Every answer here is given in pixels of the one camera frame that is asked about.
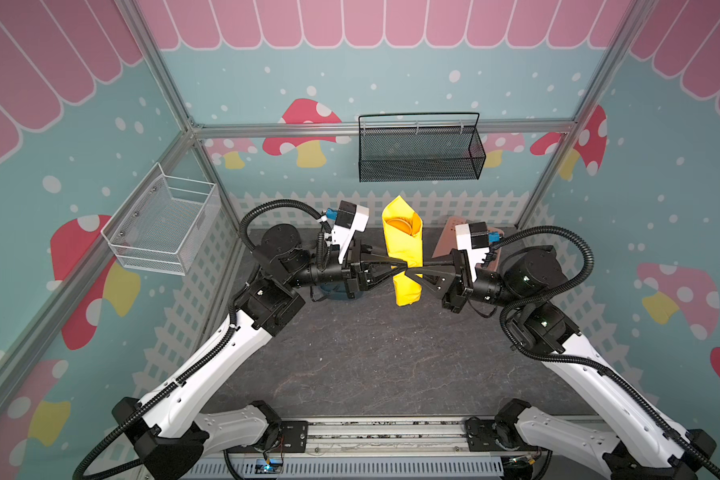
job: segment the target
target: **black bracket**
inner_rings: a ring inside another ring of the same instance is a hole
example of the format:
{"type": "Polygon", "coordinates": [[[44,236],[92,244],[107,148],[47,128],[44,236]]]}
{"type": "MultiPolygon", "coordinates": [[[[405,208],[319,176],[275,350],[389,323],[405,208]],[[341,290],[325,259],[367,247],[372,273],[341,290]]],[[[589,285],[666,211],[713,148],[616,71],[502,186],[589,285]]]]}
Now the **black bracket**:
{"type": "MultiPolygon", "coordinates": [[[[283,453],[304,453],[307,447],[307,436],[309,432],[309,422],[283,422],[282,423],[282,452],[283,453]]],[[[258,453],[252,446],[232,447],[229,448],[230,453],[258,453]]],[[[280,446],[276,445],[270,453],[276,455],[280,452],[280,446]]]]}

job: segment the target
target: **white picket fence illustration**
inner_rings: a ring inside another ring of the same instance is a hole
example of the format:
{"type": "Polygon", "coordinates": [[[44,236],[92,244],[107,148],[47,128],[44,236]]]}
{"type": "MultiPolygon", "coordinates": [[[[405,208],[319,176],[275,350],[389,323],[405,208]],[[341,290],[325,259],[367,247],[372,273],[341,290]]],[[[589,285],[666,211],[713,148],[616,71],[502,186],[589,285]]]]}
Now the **white picket fence illustration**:
{"type": "MultiPolygon", "coordinates": [[[[462,192],[459,196],[447,192],[442,197],[437,196],[435,192],[430,195],[423,196],[416,192],[408,195],[401,192],[400,196],[408,202],[416,213],[422,218],[422,221],[428,225],[445,225],[448,218],[452,215],[463,216],[470,220],[483,220],[493,225],[513,224],[520,212],[523,211],[528,202],[529,193],[515,196],[514,192],[509,192],[505,196],[500,196],[495,191],[489,196],[483,196],[482,192],[469,196],[467,192],[462,192]]],[[[299,200],[305,204],[315,208],[317,211],[324,211],[327,208],[337,208],[338,203],[342,200],[350,201],[354,204],[367,206],[370,209],[370,219],[368,224],[371,226],[382,225],[382,211],[397,195],[392,195],[388,191],[377,196],[373,192],[367,197],[362,197],[355,192],[353,195],[344,195],[339,192],[335,197],[331,197],[326,192],[316,197],[312,193],[307,193],[303,197],[299,197],[296,193],[291,193],[290,199],[299,200]]],[[[270,200],[286,198],[282,194],[277,193],[274,197],[268,197],[260,194],[259,197],[253,197],[246,193],[242,198],[230,195],[232,206],[235,208],[238,216],[242,218],[250,212],[254,207],[269,202],[270,200]]],[[[252,226],[272,226],[277,224],[292,225],[314,225],[314,219],[306,213],[297,209],[276,209],[265,212],[257,217],[252,226]]]]}
{"type": "MultiPolygon", "coordinates": [[[[133,374],[134,397],[141,398],[168,378],[194,353],[200,338],[202,323],[210,308],[210,298],[220,280],[225,259],[232,253],[236,232],[230,219],[221,212],[210,234],[200,247],[195,261],[182,278],[181,290],[173,291],[173,307],[165,308],[164,326],[155,328],[154,348],[144,350],[146,366],[133,374]]],[[[125,436],[120,436],[91,466],[99,472],[134,460],[136,453],[125,436]]],[[[139,469],[134,468],[114,476],[115,480],[134,480],[139,469]]]]}
{"type": "MultiPolygon", "coordinates": [[[[554,215],[549,215],[548,212],[548,204],[537,206],[531,215],[528,226],[554,225],[554,215]]],[[[571,246],[568,240],[557,235],[534,235],[528,237],[526,242],[529,245],[554,245],[557,251],[557,261],[562,265],[563,273],[568,278],[573,278],[579,272],[580,265],[576,266],[576,262],[580,260],[579,251],[576,246],[571,246]],[[569,254],[569,247],[573,251],[572,254],[569,254]]],[[[552,302],[576,322],[582,333],[586,335],[586,338],[603,358],[649,402],[655,405],[659,397],[645,393],[640,387],[643,370],[631,366],[626,360],[626,354],[630,348],[628,345],[619,344],[614,338],[616,324],[605,321],[603,314],[606,306],[594,301],[594,293],[595,287],[583,282],[573,290],[556,296],[552,302]]]]}

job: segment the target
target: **wire mesh basket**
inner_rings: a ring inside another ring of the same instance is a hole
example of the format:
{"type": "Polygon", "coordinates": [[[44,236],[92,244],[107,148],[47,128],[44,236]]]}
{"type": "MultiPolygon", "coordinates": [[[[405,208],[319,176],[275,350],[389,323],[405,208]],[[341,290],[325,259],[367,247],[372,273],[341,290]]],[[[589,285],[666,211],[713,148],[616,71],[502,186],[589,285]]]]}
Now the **wire mesh basket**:
{"type": "Polygon", "coordinates": [[[480,178],[479,119],[475,112],[360,115],[360,181],[480,178]]]}
{"type": "Polygon", "coordinates": [[[125,268],[185,275],[220,208],[215,184],[155,164],[101,234],[125,268]]]}

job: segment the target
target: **white wire basket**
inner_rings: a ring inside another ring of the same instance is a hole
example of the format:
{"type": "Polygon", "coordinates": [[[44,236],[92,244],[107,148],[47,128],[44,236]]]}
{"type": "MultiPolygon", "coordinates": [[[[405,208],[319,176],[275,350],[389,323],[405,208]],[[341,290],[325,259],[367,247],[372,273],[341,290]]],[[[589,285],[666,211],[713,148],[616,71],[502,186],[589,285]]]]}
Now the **white wire basket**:
{"type": "Polygon", "coordinates": [[[215,184],[155,164],[101,234],[125,268],[185,275],[220,208],[215,184]]]}

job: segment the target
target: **black cable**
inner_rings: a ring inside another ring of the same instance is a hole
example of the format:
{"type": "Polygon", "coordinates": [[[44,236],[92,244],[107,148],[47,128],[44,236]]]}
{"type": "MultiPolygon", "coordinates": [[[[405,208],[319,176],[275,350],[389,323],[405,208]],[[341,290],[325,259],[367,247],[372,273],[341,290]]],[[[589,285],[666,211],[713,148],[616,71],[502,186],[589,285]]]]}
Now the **black cable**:
{"type": "Polygon", "coordinates": [[[317,210],[298,200],[290,200],[288,198],[272,200],[271,202],[261,204],[248,212],[246,216],[244,216],[242,220],[240,220],[240,226],[238,226],[237,228],[237,235],[240,237],[240,240],[242,240],[243,245],[245,245],[246,248],[250,251],[253,251],[253,249],[256,248],[256,245],[251,241],[250,237],[248,236],[248,226],[251,222],[254,221],[257,216],[269,210],[283,207],[298,208],[299,210],[307,212],[307,214],[309,214],[312,218],[314,218],[320,223],[321,229],[317,235],[315,260],[317,263],[317,268],[321,272],[324,271],[328,264],[328,256],[331,253],[331,249],[328,248],[328,246],[326,245],[326,233],[331,233],[331,226],[328,224],[327,220],[322,220],[323,216],[320,215],[317,210]]]}
{"type": "Polygon", "coordinates": [[[224,450],[224,463],[226,464],[226,469],[229,471],[232,478],[235,480],[245,480],[238,472],[235,471],[235,468],[232,466],[232,460],[230,460],[230,452],[229,449],[224,450]]]}
{"type": "Polygon", "coordinates": [[[540,362],[576,363],[577,365],[588,366],[589,368],[596,370],[602,376],[606,376],[609,379],[613,380],[615,384],[617,384],[621,389],[623,389],[624,392],[629,395],[640,408],[643,409],[643,411],[648,415],[648,417],[651,417],[654,423],[664,431],[666,437],[672,439],[674,443],[680,446],[704,468],[709,470],[711,474],[715,475],[715,477],[717,478],[720,478],[720,468],[714,463],[712,463],[708,459],[708,457],[701,453],[696,447],[688,443],[682,437],[682,435],[677,430],[672,428],[672,426],[666,422],[666,420],[661,416],[661,414],[659,414],[652,407],[652,405],[648,403],[648,401],[645,400],[643,396],[634,389],[634,387],[632,387],[632,385],[630,385],[614,370],[608,368],[602,363],[596,362],[595,360],[585,359],[583,357],[575,355],[544,355],[534,353],[526,349],[523,344],[509,330],[509,328],[507,327],[507,317],[511,310],[519,309],[522,306],[528,305],[530,303],[541,304],[548,301],[553,296],[559,295],[563,292],[567,292],[568,290],[584,282],[584,280],[589,276],[589,274],[592,273],[592,270],[594,269],[594,255],[592,254],[592,249],[590,248],[590,246],[586,244],[584,239],[576,235],[574,232],[559,226],[534,226],[527,230],[522,230],[497,242],[496,244],[494,244],[494,248],[498,249],[502,246],[511,244],[512,242],[525,238],[526,236],[538,234],[553,234],[562,236],[566,240],[570,240],[572,244],[576,245],[576,247],[579,249],[579,252],[581,252],[584,258],[584,266],[581,267],[581,271],[573,279],[568,280],[566,283],[563,283],[560,286],[556,286],[551,290],[537,293],[536,295],[531,295],[525,298],[514,300],[507,304],[506,307],[501,310],[501,314],[499,315],[499,326],[501,327],[501,330],[504,332],[507,338],[515,346],[515,349],[526,357],[532,360],[538,360],[540,362]]]}
{"type": "Polygon", "coordinates": [[[90,464],[93,463],[94,460],[96,460],[96,458],[101,455],[101,453],[106,449],[106,447],[111,445],[112,442],[117,439],[117,437],[122,435],[125,430],[131,427],[136,421],[140,420],[144,416],[144,414],[151,410],[160,401],[168,397],[168,395],[173,390],[175,390],[179,386],[179,384],[183,384],[184,382],[186,382],[186,380],[189,379],[195,372],[203,368],[205,364],[207,364],[214,356],[216,356],[221,350],[223,350],[227,343],[230,342],[232,335],[234,335],[237,331],[237,328],[235,328],[235,320],[236,318],[234,316],[230,316],[230,328],[228,328],[227,331],[224,333],[224,336],[221,338],[219,343],[217,343],[210,351],[208,351],[207,354],[205,354],[200,360],[192,364],[192,366],[185,370],[184,373],[179,375],[175,381],[169,383],[165,388],[160,390],[160,392],[158,392],[157,395],[152,397],[147,403],[137,408],[133,413],[128,416],[128,418],[125,419],[125,421],[123,421],[123,423],[115,427],[115,430],[110,432],[109,435],[104,437],[104,439],[101,440],[98,445],[96,445],[90,452],[88,452],[88,455],[83,458],[83,461],[80,462],[80,464],[74,470],[74,473],[72,474],[72,479],[103,480],[104,478],[117,475],[118,473],[124,472],[125,470],[130,470],[131,468],[142,465],[142,460],[138,458],[123,465],[112,467],[109,470],[105,470],[103,472],[85,475],[85,471],[88,469],[90,464]]]}
{"type": "Polygon", "coordinates": [[[547,475],[547,470],[550,467],[550,462],[552,462],[552,451],[547,450],[547,456],[544,457],[544,464],[541,466],[541,469],[536,475],[534,475],[531,480],[541,480],[545,475],[547,475]]]}
{"type": "Polygon", "coordinates": [[[467,299],[467,303],[469,303],[469,305],[472,307],[472,310],[474,310],[475,313],[477,313],[478,315],[480,315],[483,318],[491,318],[494,315],[494,313],[496,313],[496,309],[498,309],[498,306],[494,306],[494,309],[491,310],[490,313],[486,314],[486,313],[480,312],[480,310],[475,308],[474,304],[472,303],[472,299],[467,299]]]}

